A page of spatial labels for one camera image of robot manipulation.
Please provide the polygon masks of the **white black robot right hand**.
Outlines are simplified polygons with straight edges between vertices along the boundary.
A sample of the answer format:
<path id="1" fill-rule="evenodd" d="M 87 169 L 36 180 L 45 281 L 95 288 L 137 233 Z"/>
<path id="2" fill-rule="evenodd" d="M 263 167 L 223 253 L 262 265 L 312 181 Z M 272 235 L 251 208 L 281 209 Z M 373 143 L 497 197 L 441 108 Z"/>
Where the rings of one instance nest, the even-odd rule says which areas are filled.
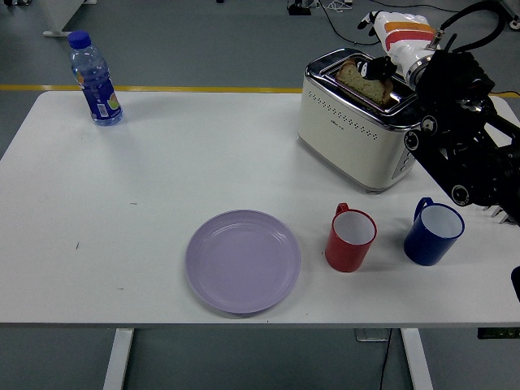
<path id="1" fill-rule="evenodd" d="M 440 47 L 438 33 L 421 15 L 400 12 L 371 11 L 358 24 L 370 26 L 397 72 L 411 89 L 415 89 L 433 54 Z"/>

